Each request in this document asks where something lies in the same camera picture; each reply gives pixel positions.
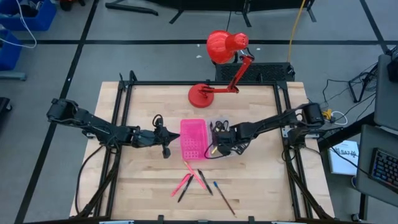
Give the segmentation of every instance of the yellow cable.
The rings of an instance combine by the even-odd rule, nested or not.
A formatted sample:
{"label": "yellow cable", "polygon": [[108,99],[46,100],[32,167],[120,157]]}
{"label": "yellow cable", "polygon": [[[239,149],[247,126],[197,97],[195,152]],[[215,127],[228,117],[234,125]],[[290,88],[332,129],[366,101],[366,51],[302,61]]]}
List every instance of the yellow cable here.
{"label": "yellow cable", "polygon": [[299,23],[299,19],[300,19],[300,16],[301,16],[301,12],[303,11],[303,8],[304,8],[304,3],[305,3],[305,0],[303,0],[303,2],[301,3],[300,10],[299,10],[299,12],[298,12],[298,14],[297,14],[296,21],[294,22],[294,26],[293,26],[293,30],[292,30],[292,35],[290,36],[289,53],[287,54],[287,62],[290,62],[290,55],[291,55],[291,53],[292,53],[292,42],[293,42],[293,38],[294,38],[294,33],[295,33],[295,31],[296,31],[297,24]]}

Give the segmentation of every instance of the keyboard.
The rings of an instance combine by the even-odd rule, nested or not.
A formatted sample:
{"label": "keyboard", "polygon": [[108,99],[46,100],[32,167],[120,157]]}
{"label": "keyboard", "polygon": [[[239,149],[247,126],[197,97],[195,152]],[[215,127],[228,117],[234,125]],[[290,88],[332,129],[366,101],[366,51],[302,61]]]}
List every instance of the keyboard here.
{"label": "keyboard", "polygon": [[398,157],[374,148],[369,177],[398,193]]}

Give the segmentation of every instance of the pen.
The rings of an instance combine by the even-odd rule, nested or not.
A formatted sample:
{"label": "pen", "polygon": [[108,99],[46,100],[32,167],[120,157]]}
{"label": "pen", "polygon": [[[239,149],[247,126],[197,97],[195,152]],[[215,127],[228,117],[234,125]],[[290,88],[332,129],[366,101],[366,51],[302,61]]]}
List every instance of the pen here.
{"label": "pen", "polygon": [[192,168],[188,165],[187,162],[185,162],[185,165],[188,167],[189,171],[191,172],[191,174],[196,178],[196,180],[199,182],[199,184],[201,185],[201,187],[203,187],[203,189],[206,190],[206,186],[204,185],[204,183],[199,179],[199,177],[197,176],[197,174],[192,170]]}
{"label": "pen", "polygon": [[206,179],[205,179],[205,176],[203,175],[203,173],[201,172],[200,169],[198,169],[198,173],[199,173],[201,179],[204,181],[204,183],[205,183],[205,185],[206,185],[206,187],[207,187],[207,190],[209,190],[209,193],[210,193],[211,195],[213,195],[213,192],[211,191],[209,185],[207,184],[207,181],[206,181]]}
{"label": "pen", "polygon": [[189,180],[188,180],[188,182],[187,182],[186,186],[184,187],[184,190],[182,191],[182,193],[181,193],[180,197],[178,198],[178,201],[177,201],[177,203],[180,203],[180,201],[181,201],[182,197],[184,196],[185,192],[186,192],[186,191],[187,191],[187,189],[188,189],[188,186],[189,186],[189,184],[191,184],[191,181],[192,181],[192,179],[193,179],[193,175],[191,175],[191,177],[189,178]]}
{"label": "pen", "polygon": [[175,190],[173,190],[171,197],[173,197],[178,190],[180,190],[180,188],[182,187],[182,185],[184,185],[186,183],[186,181],[189,179],[189,177],[191,176],[191,174],[186,174],[185,177],[181,180],[181,183],[179,183],[179,185],[177,186],[177,188]]}
{"label": "pen", "polygon": [[222,198],[224,199],[225,203],[227,204],[228,208],[231,210],[232,214],[234,214],[234,216],[236,217],[234,210],[231,208],[231,206],[229,205],[228,201],[225,199],[223,193],[221,192],[220,188],[217,185],[217,182],[214,181],[214,186],[216,186],[218,192],[220,193],[220,195],[222,196]]}

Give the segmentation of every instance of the wooden tabletop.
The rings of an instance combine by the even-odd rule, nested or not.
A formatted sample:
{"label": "wooden tabletop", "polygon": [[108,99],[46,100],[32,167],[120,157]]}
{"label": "wooden tabletop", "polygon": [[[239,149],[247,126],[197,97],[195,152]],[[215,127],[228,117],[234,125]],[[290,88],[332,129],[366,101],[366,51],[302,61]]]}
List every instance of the wooden tabletop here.
{"label": "wooden tabletop", "polygon": [[[102,84],[96,116],[111,121],[117,87],[117,82]],[[308,102],[303,83],[288,83],[288,87],[293,108]],[[179,133],[181,119],[223,116],[229,119],[230,124],[237,124],[255,122],[277,114],[275,96],[270,86],[239,86],[239,94],[217,94],[213,104],[202,109],[194,108],[188,102],[189,88],[133,86],[127,125],[153,130],[152,119],[160,113],[167,129]],[[248,216],[254,216],[257,221],[294,220],[286,165],[281,158],[281,139],[280,131],[276,129],[259,135],[241,156],[189,161],[194,169],[203,171],[214,196],[203,190],[194,179],[180,203],[177,203],[177,199],[182,190],[175,197],[170,197],[173,189],[189,172],[182,161],[180,141],[171,142],[172,155],[168,159],[163,159],[161,146],[141,149],[125,146],[112,219],[155,220],[158,215],[164,215],[165,220],[248,220]],[[308,139],[307,146],[318,150],[316,140]],[[88,140],[85,158],[96,148],[98,141]],[[320,156],[306,149],[302,149],[301,153],[309,191],[325,211],[334,216]],[[83,170],[78,199],[80,210],[98,188],[103,159],[104,149],[92,157]],[[237,217],[228,210],[212,184],[214,180]],[[301,216],[305,217],[302,196],[297,190]],[[102,214],[107,199],[106,192]]]}

